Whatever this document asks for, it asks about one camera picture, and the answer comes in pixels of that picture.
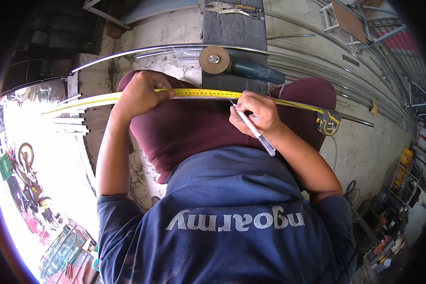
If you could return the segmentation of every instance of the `workbench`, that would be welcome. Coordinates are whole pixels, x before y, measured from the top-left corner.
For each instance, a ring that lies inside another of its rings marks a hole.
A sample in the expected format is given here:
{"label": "workbench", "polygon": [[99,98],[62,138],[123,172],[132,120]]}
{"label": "workbench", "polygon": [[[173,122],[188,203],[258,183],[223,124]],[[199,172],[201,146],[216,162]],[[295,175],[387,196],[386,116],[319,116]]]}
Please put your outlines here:
{"label": "workbench", "polygon": [[[261,8],[261,12],[257,15],[265,16],[262,0],[225,0],[224,2]],[[202,42],[205,44],[228,44],[267,50],[265,20],[259,18],[255,19],[243,14],[219,14],[205,10],[202,31]],[[241,60],[267,65],[266,55],[230,49],[228,52]],[[258,94],[267,93],[267,83],[264,81],[235,75],[212,75],[204,71],[202,71],[202,88],[240,93],[248,89]]]}

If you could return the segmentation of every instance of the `marker pen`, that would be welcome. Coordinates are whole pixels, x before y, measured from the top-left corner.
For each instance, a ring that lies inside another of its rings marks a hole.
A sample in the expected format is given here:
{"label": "marker pen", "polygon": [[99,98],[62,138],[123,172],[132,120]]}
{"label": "marker pen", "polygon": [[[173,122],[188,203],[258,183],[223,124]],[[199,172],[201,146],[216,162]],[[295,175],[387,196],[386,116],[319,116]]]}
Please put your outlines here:
{"label": "marker pen", "polygon": [[[234,104],[232,101],[230,101],[233,105],[233,107],[236,107],[237,104]],[[259,140],[260,144],[264,147],[264,149],[268,152],[270,156],[276,155],[276,149],[271,145],[271,143],[257,130],[257,128],[254,126],[254,124],[249,120],[249,117],[244,114],[242,111],[237,111],[239,113],[239,116],[243,119],[244,123],[249,127],[251,132],[254,134],[254,136]]]}

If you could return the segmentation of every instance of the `person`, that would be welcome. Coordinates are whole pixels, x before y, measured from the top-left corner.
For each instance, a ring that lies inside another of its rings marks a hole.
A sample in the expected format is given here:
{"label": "person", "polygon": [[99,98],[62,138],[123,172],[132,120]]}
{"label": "person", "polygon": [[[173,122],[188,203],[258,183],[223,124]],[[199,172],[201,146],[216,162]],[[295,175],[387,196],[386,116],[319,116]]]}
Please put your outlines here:
{"label": "person", "polygon": [[[250,91],[229,108],[230,102],[171,99],[171,88],[195,86],[154,71],[132,71],[119,83],[123,93],[96,168],[103,281],[350,283],[356,266],[350,208],[318,153],[324,136],[316,114],[280,108]],[[270,93],[329,109],[336,103],[333,86],[321,78]],[[237,111],[252,112],[276,156]],[[147,213],[127,195],[129,129],[161,174],[159,183],[167,183]]]}

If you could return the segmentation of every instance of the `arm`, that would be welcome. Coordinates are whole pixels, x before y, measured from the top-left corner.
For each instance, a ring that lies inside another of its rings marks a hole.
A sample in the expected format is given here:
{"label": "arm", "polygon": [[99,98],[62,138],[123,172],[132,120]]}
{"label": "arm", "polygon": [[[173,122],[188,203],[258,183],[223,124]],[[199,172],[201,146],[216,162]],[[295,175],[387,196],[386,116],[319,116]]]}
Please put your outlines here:
{"label": "arm", "polygon": [[275,102],[244,91],[237,106],[230,109],[229,121],[242,133],[254,137],[237,111],[252,111],[249,119],[262,135],[283,155],[313,203],[330,196],[342,196],[342,189],[330,166],[308,143],[279,120]]}
{"label": "arm", "polygon": [[99,195],[126,194],[129,190],[129,124],[133,117],[143,115],[160,102],[173,98],[175,92],[155,92],[153,87],[170,89],[166,78],[157,73],[136,73],[123,90],[110,113],[99,148],[96,166]]}

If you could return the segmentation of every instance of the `navy t-shirt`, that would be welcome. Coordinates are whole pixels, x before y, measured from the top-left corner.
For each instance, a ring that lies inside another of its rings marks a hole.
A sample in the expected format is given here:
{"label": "navy t-shirt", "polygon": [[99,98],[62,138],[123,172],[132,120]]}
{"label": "navy t-shirt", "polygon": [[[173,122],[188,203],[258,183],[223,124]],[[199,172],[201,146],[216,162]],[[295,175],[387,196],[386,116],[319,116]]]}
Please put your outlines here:
{"label": "navy t-shirt", "polygon": [[147,213],[100,196],[105,283],[350,283],[350,209],[333,195],[308,207],[287,168],[256,149],[225,147],[183,161]]}

